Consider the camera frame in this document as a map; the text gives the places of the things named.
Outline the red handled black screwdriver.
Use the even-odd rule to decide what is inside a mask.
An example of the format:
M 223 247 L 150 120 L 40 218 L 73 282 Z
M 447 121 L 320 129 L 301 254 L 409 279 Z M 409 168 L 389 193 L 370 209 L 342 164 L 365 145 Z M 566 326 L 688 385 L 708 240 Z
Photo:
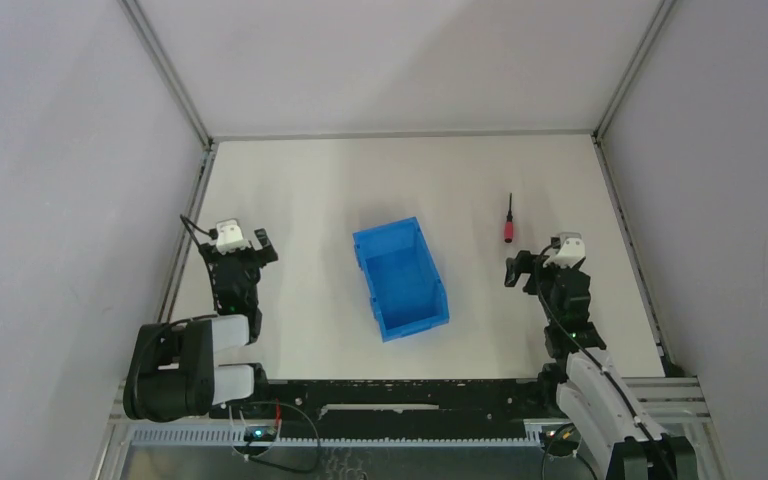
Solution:
M 514 215 L 513 215 L 513 194 L 508 194 L 508 208 L 506 220 L 503 228 L 503 240 L 506 244 L 511 244 L 515 236 Z

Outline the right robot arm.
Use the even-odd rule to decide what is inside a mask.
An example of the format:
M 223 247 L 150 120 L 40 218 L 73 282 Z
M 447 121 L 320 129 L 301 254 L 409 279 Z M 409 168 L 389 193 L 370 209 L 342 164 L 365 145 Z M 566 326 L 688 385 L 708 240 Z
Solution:
M 581 269 L 583 256 L 566 262 L 561 250 L 559 244 L 539 253 L 521 250 L 505 262 L 505 286 L 525 276 L 524 292 L 537 298 L 548 321 L 550 360 L 529 383 L 529 401 L 549 415 L 566 416 L 597 479 L 698 478 L 691 442 L 654 420 L 615 368 L 590 319 L 591 278 Z

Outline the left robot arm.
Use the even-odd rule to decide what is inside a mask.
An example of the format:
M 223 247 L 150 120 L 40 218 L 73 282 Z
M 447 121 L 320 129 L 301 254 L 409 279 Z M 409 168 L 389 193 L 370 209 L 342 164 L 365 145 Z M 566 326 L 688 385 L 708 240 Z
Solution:
M 261 270 L 278 260 L 264 229 L 254 231 L 258 249 L 240 232 L 231 234 L 232 229 L 221 227 L 214 243 L 197 246 L 214 312 L 140 327 L 123 392 L 128 418 L 168 423 L 205 415 L 229 400 L 250 417 L 270 409 L 273 392 L 255 379 L 253 366 L 220 373 L 215 360 L 221 350 L 258 340 Z

